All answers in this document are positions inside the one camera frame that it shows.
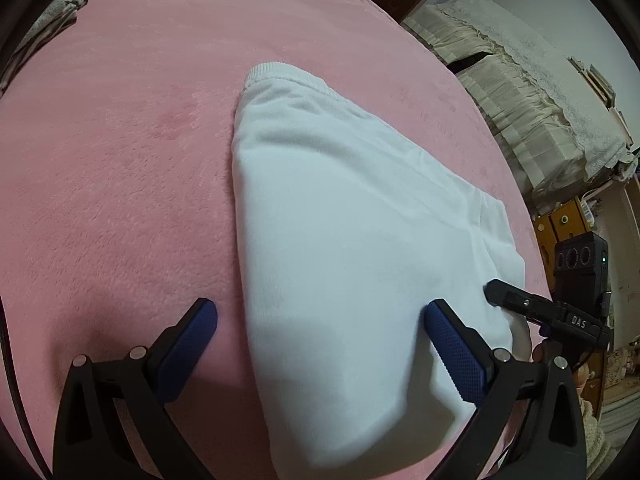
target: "white fabric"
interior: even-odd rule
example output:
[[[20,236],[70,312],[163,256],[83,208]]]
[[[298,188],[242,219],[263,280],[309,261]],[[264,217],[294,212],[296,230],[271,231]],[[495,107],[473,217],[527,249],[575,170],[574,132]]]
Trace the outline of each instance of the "white fabric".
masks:
[[[503,204],[290,65],[251,70],[234,135],[248,336],[279,478],[372,478],[424,458],[474,410],[418,325],[425,304],[445,298],[489,346],[530,355],[524,319],[482,293],[492,278],[524,286]]]
[[[562,108],[584,150],[588,178],[613,168],[628,153],[619,126],[595,92],[566,56],[529,25],[491,0],[450,0],[435,7],[503,46]]]

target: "power cord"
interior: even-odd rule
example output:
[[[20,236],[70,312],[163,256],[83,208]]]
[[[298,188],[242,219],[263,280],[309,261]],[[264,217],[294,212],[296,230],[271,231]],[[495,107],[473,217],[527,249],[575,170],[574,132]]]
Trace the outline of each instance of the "power cord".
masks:
[[[38,443],[33,436],[33,431],[29,425],[27,414],[24,411],[24,405],[22,398],[20,397],[20,390],[18,389],[18,379],[15,376],[14,358],[11,354],[11,345],[9,343],[9,329],[6,325],[6,316],[4,314],[4,306],[2,305],[2,298],[0,298],[0,347],[2,349],[2,361],[4,362],[4,372],[6,373],[6,382],[9,384],[9,392],[11,393],[11,399],[14,402],[15,414],[18,416],[18,422],[20,422],[20,428],[24,439],[27,441],[27,445],[31,450],[31,454],[35,459],[40,471],[44,475],[46,480],[53,480],[53,474],[44,460]]]

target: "white garment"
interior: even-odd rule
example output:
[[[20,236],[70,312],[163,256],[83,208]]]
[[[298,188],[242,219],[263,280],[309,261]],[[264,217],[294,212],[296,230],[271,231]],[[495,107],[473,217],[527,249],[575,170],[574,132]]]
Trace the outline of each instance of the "white garment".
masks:
[[[596,93],[567,57],[529,25],[491,0],[449,0],[435,6],[447,16],[471,25],[505,51],[562,108],[584,150],[587,177],[613,168],[628,156],[626,140]]]
[[[524,286],[503,204],[296,67],[251,70],[233,142],[248,336],[281,480],[372,478],[474,410],[419,324],[445,298],[492,348],[529,329],[484,300]]]

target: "fuzzy pink bedspread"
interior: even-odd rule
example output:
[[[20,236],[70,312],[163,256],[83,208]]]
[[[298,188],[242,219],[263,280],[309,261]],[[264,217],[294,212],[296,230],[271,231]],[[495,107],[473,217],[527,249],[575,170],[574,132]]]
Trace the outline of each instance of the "fuzzy pink bedspread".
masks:
[[[205,296],[218,332],[170,413],[217,478],[275,478],[230,174],[242,82],[271,60],[325,79],[502,200],[527,288],[548,294],[524,203],[480,113],[369,0],[90,0],[0,100],[0,294],[49,461],[71,359],[149,345]],[[29,456],[1,379],[0,416]],[[423,479],[437,460],[392,477]]]

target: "wall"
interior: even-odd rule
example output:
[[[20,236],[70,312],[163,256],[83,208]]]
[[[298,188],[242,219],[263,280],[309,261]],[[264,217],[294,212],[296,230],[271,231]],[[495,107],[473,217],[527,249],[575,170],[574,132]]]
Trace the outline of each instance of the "wall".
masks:
[[[425,0],[429,4],[447,0]],[[493,0],[539,31],[567,57],[593,64],[616,91],[635,147],[640,146],[640,72],[607,20],[589,0]]]

